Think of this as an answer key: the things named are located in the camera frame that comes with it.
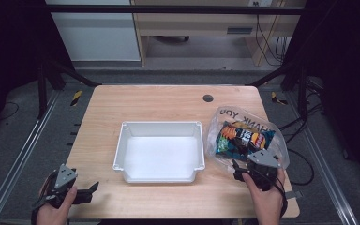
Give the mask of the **black diagonal frame strut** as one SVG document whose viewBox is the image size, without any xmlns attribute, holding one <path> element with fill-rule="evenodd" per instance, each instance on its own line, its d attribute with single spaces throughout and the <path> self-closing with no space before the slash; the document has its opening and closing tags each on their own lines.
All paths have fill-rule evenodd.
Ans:
<svg viewBox="0 0 360 225">
<path fill-rule="evenodd" d="M 38 119 L 40 119 L 48 109 L 48 100 L 47 100 L 47 86 L 46 82 L 52 86 L 54 90 L 63 90 L 66 86 L 62 75 L 66 74 L 71 78 L 89 86 L 97 87 L 98 83 L 93 82 L 78 72 L 73 68 L 66 67 L 56 61 L 43 61 L 37 69 L 37 87 L 38 87 L 38 102 L 39 102 L 39 112 Z"/>
<path fill-rule="evenodd" d="M 249 86 L 259 87 L 275 79 L 279 75 L 284 76 L 280 85 L 283 91 L 290 91 L 294 88 L 296 84 L 298 84 L 297 111 L 303 120 L 307 120 L 307 71 L 303 66 L 300 66 L 298 63 L 287 63 L 279 67 L 278 69 L 272 71 L 268 75 L 260 78 L 259 80 L 250 83 Z"/>
</svg>

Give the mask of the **grey tape tab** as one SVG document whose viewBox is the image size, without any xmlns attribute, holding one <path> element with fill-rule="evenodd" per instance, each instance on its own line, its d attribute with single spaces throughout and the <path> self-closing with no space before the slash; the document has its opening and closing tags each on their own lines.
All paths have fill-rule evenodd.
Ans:
<svg viewBox="0 0 360 225">
<path fill-rule="evenodd" d="M 292 198 L 299 199 L 303 197 L 303 193 L 301 191 L 292 190 L 292 191 L 287 191 L 285 193 L 285 196 L 287 199 L 292 199 Z"/>
</svg>

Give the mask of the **white plastic bin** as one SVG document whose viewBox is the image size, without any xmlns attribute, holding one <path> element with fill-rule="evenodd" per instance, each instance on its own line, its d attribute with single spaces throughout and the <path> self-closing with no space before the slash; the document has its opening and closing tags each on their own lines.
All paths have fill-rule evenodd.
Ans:
<svg viewBox="0 0 360 225">
<path fill-rule="evenodd" d="M 124 122 L 112 168 L 128 183 L 191 183 L 205 169 L 202 124 Z"/>
</svg>

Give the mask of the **aluminium floor rail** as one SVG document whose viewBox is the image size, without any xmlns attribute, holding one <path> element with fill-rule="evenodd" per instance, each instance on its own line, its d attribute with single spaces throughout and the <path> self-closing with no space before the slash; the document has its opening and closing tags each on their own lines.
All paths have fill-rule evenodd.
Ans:
<svg viewBox="0 0 360 225">
<path fill-rule="evenodd" d="M 329 163 L 321 151 L 321 148 L 317 144 L 316 139 L 308 127 L 309 117 L 313 116 L 315 113 L 322 112 L 323 105 L 321 103 L 307 106 L 307 120 L 300 122 L 302 128 L 300 131 L 297 131 L 294 134 L 294 137 L 296 137 L 298 134 L 303 136 L 304 142 L 307 145 L 307 150 L 311 155 L 315 172 L 320 175 L 322 183 L 324 184 L 331 202 L 337 211 L 341 223 L 343 225 L 359 225 L 357 218 L 352 208 L 350 207 L 338 180 L 336 179 Z"/>
<path fill-rule="evenodd" d="M 0 213 L 2 212 L 2 209 L 4 208 L 8 197 L 10 196 L 17 181 L 19 180 L 23 168 L 27 163 L 27 160 L 31 156 L 43 129 L 46 127 L 46 124 L 50 119 L 50 116 L 59 96 L 59 91 L 52 91 L 52 95 L 48 101 L 46 112 L 44 112 L 41 117 L 35 122 L 31 131 L 29 132 L 29 135 L 24 141 L 21 150 L 16 155 L 14 161 L 10 164 L 10 168 L 5 175 L 5 179 L 0 185 Z"/>
</svg>

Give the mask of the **white cabinet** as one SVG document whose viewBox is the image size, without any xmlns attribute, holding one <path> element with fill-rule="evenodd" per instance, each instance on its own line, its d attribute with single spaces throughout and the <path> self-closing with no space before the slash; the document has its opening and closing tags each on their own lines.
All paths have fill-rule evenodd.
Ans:
<svg viewBox="0 0 360 225">
<path fill-rule="evenodd" d="M 72 61 L 139 61 L 131 13 L 53 13 Z"/>
</svg>

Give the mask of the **clear plastic bag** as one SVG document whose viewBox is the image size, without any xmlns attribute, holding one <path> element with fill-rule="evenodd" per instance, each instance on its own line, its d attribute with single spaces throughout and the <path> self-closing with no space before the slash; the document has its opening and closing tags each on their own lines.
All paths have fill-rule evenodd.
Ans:
<svg viewBox="0 0 360 225">
<path fill-rule="evenodd" d="M 278 127 L 239 107 L 222 106 L 216 110 L 205 143 L 207 156 L 228 173 L 234 171 L 233 160 L 240 166 L 286 169 L 290 165 Z"/>
</svg>

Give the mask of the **person's right hand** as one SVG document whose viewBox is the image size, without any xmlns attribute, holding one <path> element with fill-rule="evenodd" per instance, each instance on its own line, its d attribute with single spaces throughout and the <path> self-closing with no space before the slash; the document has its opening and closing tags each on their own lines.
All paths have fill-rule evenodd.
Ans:
<svg viewBox="0 0 360 225">
<path fill-rule="evenodd" d="M 283 200 L 281 192 L 276 187 L 262 191 L 257 188 L 248 173 L 244 172 L 243 177 L 249 189 L 259 224 L 279 225 Z"/>
</svg>

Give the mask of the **person's left hand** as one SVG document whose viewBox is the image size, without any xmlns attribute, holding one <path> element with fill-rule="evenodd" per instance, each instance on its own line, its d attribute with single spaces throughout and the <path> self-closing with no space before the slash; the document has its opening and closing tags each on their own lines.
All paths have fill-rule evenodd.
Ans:
<svg viewBox="0 0 360 225">
<path fill-rule="evenodd" d="M 67 193 L 61 206 L 56 209 L 50 204 L 42 205 L 37 213 L 37 225 L 66 225 L 68 213 L 77 195 L 77 187 L 73 186 Z"/>
</svg>

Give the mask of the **black horizontal frame bar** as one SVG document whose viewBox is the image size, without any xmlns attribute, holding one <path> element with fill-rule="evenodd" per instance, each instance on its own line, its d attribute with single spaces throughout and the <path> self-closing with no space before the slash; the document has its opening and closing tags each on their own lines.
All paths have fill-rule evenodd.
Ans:
<svg viewBox="0 0 360 225">
<path fill-rule="evenodd" d="M 125 6 L 47 5 L 50 12 L 66 13 L 173 13 L 173 14 L 259 14 L 302 15 L 303 7 L 214 7 L 214 6 Z"/>
</svg>

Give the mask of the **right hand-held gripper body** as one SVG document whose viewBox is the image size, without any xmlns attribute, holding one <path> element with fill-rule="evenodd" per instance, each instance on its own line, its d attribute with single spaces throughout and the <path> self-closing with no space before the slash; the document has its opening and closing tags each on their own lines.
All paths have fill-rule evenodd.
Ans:
<svg viewBox="0 0 360 225">
<path fill-rule="evenodd" d="M 269 190 L 276 183 L 277 170 L 281 166 L 278 157 L 263 149 L 249 154 L 247 159 L 247 171 L 257 188 Z"/>
</svg>

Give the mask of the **dark blue snack packet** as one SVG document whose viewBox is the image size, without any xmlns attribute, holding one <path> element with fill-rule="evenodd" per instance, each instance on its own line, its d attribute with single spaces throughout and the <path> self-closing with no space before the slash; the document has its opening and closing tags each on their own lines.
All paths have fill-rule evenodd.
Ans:
<svg viewBox="0 0 360 225">
<path fill-rule="evenodd" d="M 249 154 L 267 150 L 275 134 L 274 130 L 259 132 L 236 123 L 225 122 L 217 135 L 216 154 L 246 161 Z"/>
</svg>

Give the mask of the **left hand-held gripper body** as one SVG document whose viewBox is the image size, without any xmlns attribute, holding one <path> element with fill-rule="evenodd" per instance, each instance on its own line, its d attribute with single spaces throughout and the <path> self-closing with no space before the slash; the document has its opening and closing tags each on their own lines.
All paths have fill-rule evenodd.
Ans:
<svg viewBox="0 0 360 225">
<path fill-rule="evenodd" d="M 58 209 L 64 201 L 68 191 L 72 188 L 78 174 L 75 169 L 70 169 L 62 164 L 54 170 L 46 179 L 40 191 L 37 202 L 33 204 L 33 209 L 38 209 L 45 203 L 49 203 Z"/>
</svg>

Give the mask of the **yellow black tape piece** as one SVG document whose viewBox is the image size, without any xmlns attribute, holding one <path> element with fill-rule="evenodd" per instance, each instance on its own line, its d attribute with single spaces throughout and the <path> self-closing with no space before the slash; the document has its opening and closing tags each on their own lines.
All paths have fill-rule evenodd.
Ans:
<svg viewBox="0 0 360 225">
<path fill-rule="evenodd" d="M 287 100 L 283 100 L 283 99 L 278 99 L 277 94 L 275 92 L 271 92 L 271 99 L 272 102 L 281 104 L 281 105 L 288 105 L 288 101 Z"/>
<path fill-rule="evenodd" d="M 79 99 L 80 99 L 80 97 L 82 95 L 82 92 L 83 92 L 82 90 L 78 90 L 78 91 L 75 92 L 75 94 L 73 96 L 73 99 L 72 99 L 72 101 L 70 103 L 70 106 L 76 106 L 77 105 L 77 103 L 78 103 L 78 101 L 79 101 Z"/>
</svg>

